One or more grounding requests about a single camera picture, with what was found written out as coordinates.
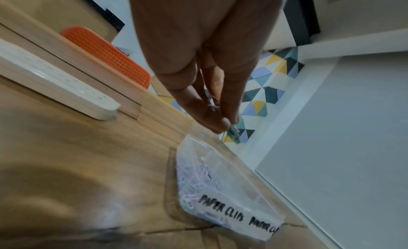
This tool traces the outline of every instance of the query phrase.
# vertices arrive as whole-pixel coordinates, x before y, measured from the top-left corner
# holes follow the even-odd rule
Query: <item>wooden table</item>
[[[2,0],[0,38],[122,105],[101,122],[0,76],[1,248],[324,248],[210,131]],[[0,64],[10,74],[23,73]],[[175,153],[187,134],[216,147],[286,216],[267,245],[180,208]]]

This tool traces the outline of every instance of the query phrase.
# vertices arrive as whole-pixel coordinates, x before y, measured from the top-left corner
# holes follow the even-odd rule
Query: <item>floor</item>
[[[270,50],[260,56],[255,70],[248,79],[242,98],[239,110],[241,122],[235,126],[239,130],[241,143],[247,143],[257,127],[264,123],[268,112],[272,111],[276,103],[279,103],[303,67],[304,64],[298,62],[297,48]],[[157,78],[152,78],[149,91],[158,95],[167,104],[188,114],[177,104]],[[230,137],[220,135],[220,138],[228,144],[228,147],[234,146]]]

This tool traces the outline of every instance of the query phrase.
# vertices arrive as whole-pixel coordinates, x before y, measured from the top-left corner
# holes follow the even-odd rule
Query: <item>power strip socket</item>
[[[0,39],[0,59],[7,68],[0,74],[48,98],[98,120],[115,117],[120,104],[36,55]]]

